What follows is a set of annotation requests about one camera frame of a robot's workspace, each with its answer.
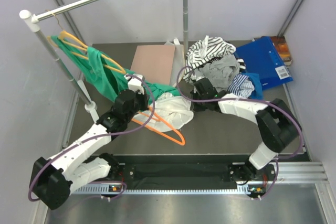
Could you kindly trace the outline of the orange clothes hanger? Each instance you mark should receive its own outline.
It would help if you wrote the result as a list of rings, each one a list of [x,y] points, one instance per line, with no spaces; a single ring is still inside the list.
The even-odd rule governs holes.
[[[173,125],[163,119],[154,111],[152,106],[149,106],[148,112],[138,112],[137,116],[143,116],[145,119],[150,119],[148,123],[142,122],[140,118],[133,117],[132,122],[144,126],[146,129],[155,132],[156,134],[172,141],[179,146],[185,146],[186,140],[183,134]]]

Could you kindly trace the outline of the white tank top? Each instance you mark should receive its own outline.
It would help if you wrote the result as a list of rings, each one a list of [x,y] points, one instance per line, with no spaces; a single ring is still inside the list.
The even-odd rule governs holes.
[[[194,112],[191,110],[191,101],[182,96],[173,96],[168,92],[162,94],[155,101],[155,112],[178,130],[194,117]],[[136,118],[140,118],[142,122],[147,120],[141,115],[136,115]]]

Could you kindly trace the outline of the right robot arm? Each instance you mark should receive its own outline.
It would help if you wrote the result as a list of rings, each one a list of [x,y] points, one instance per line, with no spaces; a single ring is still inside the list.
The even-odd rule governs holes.
[[[262,142],[242,165],[232,165],[233,181],[244,183],[265,177],[264,168],[294,139],[302,137],[302,128],[281,99],[253,101],[227,91],[217,92],[207,78],[194,82],[191,92],[194,111],[211,110],[234,115],[258,126]]]

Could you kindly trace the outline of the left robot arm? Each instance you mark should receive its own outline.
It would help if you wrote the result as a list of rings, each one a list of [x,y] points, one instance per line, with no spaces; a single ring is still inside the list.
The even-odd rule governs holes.
[[[58,154],[40,157],[33,164],[28,194],[36,195],[49,209],[63,205],[80,187],[100,178],[114,180],[119,174],[110,154],[87,161],[101,147],[117,136],[128,134],[128,125],[140,110],[146,110],[148,95],[144,88],[122,90],[112,108],[99,117],[79,139]]]

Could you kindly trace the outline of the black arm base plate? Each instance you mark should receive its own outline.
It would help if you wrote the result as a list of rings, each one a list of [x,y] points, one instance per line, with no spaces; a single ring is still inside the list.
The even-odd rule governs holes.
[[[268,181],[275,177],[272,164],[256,169],[246,155],[115,155],[107,179],[144,182],[145,179],[215,179],[219,182]]]

